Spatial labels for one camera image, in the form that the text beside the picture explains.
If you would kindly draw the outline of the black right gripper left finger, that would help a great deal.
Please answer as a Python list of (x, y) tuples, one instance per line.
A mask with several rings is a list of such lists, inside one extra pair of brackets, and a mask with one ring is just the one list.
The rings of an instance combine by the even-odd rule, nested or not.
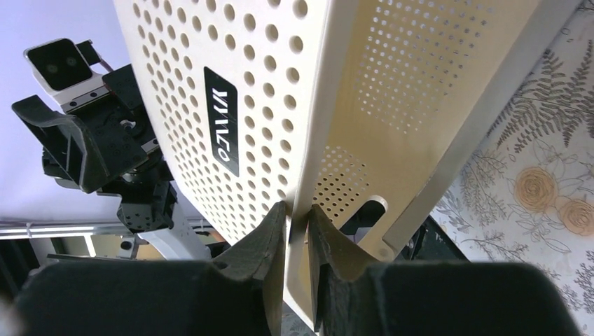
[(18, 335), (279, 335), (286, 204), (211, 261), (66, 261), (17, 296)]

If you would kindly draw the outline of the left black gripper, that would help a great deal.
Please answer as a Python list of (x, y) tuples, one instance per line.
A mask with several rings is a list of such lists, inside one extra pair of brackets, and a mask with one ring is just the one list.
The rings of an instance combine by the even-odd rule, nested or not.
[[(82, 191), (120, 197), (116, 215), (130, 232), (171, 229), (177, 202), (173, 177), (132, 66), (102, 80), (100, 88), (72, 102), (67, 114), (52, 110), (37, 95), (11, 108)], [(108, 167), (116, 170), (114, 176)]]

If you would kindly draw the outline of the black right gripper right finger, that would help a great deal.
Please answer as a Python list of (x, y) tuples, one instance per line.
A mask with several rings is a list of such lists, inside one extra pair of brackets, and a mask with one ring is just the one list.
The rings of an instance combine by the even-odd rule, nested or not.
[(381, 262), (323, 209), (308, 214), (320, 335), (578, 335), (558, 290), (515, 262)]

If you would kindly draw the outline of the cream plastic basket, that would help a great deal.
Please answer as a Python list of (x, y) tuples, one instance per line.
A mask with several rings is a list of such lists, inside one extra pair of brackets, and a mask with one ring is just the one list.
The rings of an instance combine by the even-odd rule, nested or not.
[(391, 261), (577, 1), (116, 1), (180, 191), (231, 244), (286, 202), (284, 301), (312, 327), (306, 214)]

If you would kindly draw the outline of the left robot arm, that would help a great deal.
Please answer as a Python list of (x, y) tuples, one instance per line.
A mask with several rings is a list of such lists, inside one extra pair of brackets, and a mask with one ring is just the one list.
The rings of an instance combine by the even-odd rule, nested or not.
[(43, 147), (42, 166), (64, 188), (119, 197), (127, 234), (120, 258), (146, 242), (168, 260), (209, 260), (222, 252), (187, 221), (131, 66), (54, 111), (36, 95), (11, 106)]

